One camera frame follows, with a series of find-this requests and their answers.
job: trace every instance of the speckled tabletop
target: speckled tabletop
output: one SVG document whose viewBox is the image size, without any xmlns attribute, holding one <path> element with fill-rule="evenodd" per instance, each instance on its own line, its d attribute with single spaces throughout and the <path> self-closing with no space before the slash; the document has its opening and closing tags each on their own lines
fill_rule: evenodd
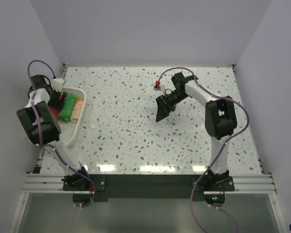
<svg viewBox="0 0 291 233">
<path fill-rule="evenodd" d="M 201 84 L 222 96 L 241 101 L 232 68 L 191 68 Z M 66 86 L 86 92 L 87 104 L 76 143 L 69 149 L 88 172 L 109 174 L 201 174 L 210 163 L 211 140 L 204 108 L 194 99 L 179 103 L 170 116 L 155 122 L 153 84 L 165 67 L 70 67 Z M 174 89 L 165 74 L 162 84 Z M 246 123 L 236 108 L 239 131 Z M 260 174 L 249 130 L 229 146 L 231 174 Z M 44 153 L 40 173 L 62 174 L 51 151 Z"/>
</svg>

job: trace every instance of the rolled towel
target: rolled towel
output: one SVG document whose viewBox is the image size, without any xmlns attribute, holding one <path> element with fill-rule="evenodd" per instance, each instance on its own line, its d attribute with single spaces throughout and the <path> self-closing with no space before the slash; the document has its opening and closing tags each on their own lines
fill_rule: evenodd
<svg viewBox="0 0 291 233">
<path fill-rule="evenodd" d="M 60 113 L 58 114 L 59 120 L 61 120 L 62 122 L 66 122 L 66 123 L 70 120 L 70 117 L 71 117 L 71 114 L 73 111 L 73 107 L 74 107 L 74 104 L 75 104 L 77 99 L 78 99 L 78 97 L 76 95 L 68 93 L 68 95 L 65 99 L 64 107 L 60 111 Z"/>
<path fill-rule="evenodd" d="M 83 106 L 83 100 L 77 99 L 76 104 L 74 105 L 70 120 L 74 123 L 77 123 L 81 114 L 81 109 Z"/>
</svg>

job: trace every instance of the gray floor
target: gray floor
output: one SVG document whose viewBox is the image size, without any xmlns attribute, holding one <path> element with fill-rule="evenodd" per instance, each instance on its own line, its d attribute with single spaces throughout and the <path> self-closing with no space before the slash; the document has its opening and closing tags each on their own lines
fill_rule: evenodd
<svg viewBox="0 0 291 233">
<path fill-rule="evenodd" d="M 194 203 L 200 222 L 210 233 L 233 233 L 231 218 Z M 277 233 L 268 195 L 229 195 L 224 208 L 238 220 L 242 233 Z M 110 199 L 79 210 L 71 194 L 30 194 L 21 233 L 202 233 L 189 200 Z"/>
</svg>

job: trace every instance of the white basket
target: white basket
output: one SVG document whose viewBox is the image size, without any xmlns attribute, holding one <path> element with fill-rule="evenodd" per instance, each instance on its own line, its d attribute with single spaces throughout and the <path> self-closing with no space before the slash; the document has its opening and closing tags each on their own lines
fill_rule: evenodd
<svg viewBox="0 0 291 233">
<path fill-rule="evenodd" d="M 61 139 L 64 141 L 65 145 L 67 147 L 72 146 L 72 144 L 75 143 L 77 140 L 82 119 L 83 119 L 83 112 L 85 109 L 85 102 L 86 102 L 86 94 L 83 90 L 79 88 L 73 88 L 73 87 L 64 87 L 62 91 L 66 91 L 67 93 L 71 93 L 76 95 L 78 98 L 83 99 L 83 106 L 81 109 L 80 117 L 77 123 L 69 121 L 68 123 L 58 121 L 58 124 L 62 130 Z"/>
</svg>

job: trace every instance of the metal frame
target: metal frame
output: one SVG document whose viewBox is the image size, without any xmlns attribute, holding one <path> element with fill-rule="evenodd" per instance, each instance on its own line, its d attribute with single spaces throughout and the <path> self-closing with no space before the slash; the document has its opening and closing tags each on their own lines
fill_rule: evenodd
<svg viewBox="0 0 291 233">
<path fill-rule="evenodd" d="M 17 204 L 15 215 L 10 228 L 10 233 L 17 233 L 23 219 L 25 208 L 30 193 L 85 193 L 88 191 L 64 191 L 61 174 L 27 174 L 22 188 L 22 193 Z M 276 188 L 271 175 L 233 175 L 235 191 L 227 194 L 269 194 L 274 216 L 280 233 L 288 233 L 280 210 Z M 205 194 L 218 194 L 218 192 L 205 192 Z"/>
</svg>

